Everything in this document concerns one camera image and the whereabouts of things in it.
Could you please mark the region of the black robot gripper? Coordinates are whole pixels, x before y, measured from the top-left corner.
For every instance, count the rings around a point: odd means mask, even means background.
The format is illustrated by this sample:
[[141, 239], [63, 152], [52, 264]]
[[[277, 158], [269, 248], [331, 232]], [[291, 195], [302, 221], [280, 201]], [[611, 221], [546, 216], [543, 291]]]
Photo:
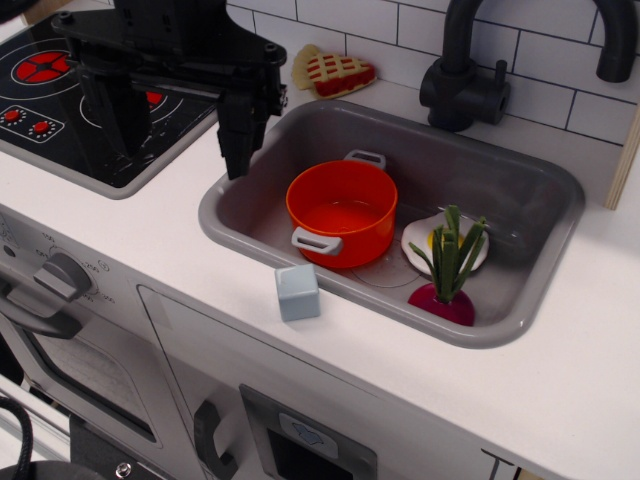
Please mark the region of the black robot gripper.
[[146, 93], [132, 84], [221, 97], [218, 140], [230, 180], [249, 173], [269, 116], [286, 104], [286, 50], [238, 25], [224, 1], [117, 1], [59, 13], [52, 27], [66, 38], [85, 100], [121, 155], [136, 155], [151, 130]]

